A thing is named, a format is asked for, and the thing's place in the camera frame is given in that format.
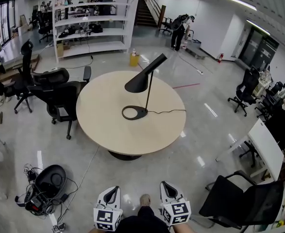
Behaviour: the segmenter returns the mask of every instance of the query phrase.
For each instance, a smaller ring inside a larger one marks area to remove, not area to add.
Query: round table
[[[116,71],[93,79],[81,91],[76,105],[78,121],[86,135],[121,160],[137,159],[167,147],[179,137],[185,125],[185,111],[150,112],[184,110],[175,90],[156,77],[151,86],[149,113],[134,121],[122,116],[125,106],[146,105],[148,90],[130,93],[124,88],[137,74]]]

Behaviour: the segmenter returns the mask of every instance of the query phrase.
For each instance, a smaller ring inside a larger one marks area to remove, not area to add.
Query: fire extinguisher
[[[220,54],[220,57],[218,58],[218,62],[221,63],[222,59],[223,59],[223,53]]]

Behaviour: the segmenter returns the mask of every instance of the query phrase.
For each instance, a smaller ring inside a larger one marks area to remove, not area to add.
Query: lamp stem
[[[151,80],[150,80],[150,86],[149,86],[149,91],[148,91],[148,98],[147,98],[146,110],[147,110],[148,102],[149,102],[149,96],[150,96],[150,91],[151,91],[151,85],[152,85],[153,73],[154,73],[154,71],[153,71],[153,72],[152,72],[152,74],[151,74]]]

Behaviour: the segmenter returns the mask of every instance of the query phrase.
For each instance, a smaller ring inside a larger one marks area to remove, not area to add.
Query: yellow bucket
[[[132,56],[131,54],[129,65],[131,67],[136,67],[138,65],[139,59],[140,59],[140,55]]]

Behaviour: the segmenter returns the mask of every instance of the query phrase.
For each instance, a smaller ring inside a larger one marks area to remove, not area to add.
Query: foot
[[[151,197],[149,194],[144,194],[140,197],[140,206],[150,206]]]
[[[9,101],[11,101],[12,97],[9,97],[9,98],[5,98],[4,102],[5,103],[8,103]]]
[[[5,100],[5,96],[4,95],[0,96],[0,103],[4,103],[4,100]]]

